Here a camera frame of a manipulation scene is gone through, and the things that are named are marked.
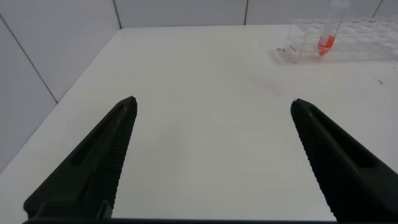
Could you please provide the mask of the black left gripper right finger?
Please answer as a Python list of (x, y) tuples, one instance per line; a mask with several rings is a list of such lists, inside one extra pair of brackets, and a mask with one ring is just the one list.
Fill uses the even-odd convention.
[(290, 113), (325, 200), (339, 222), (397, 222), (397, 173), (315, 105)]

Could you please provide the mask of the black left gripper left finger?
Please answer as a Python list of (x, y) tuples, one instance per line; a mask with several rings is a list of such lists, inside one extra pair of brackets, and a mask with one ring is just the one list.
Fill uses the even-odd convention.
[(133, 96), (117, 103), (24, 202), (28, 218), (111, 218), (136, 116)]

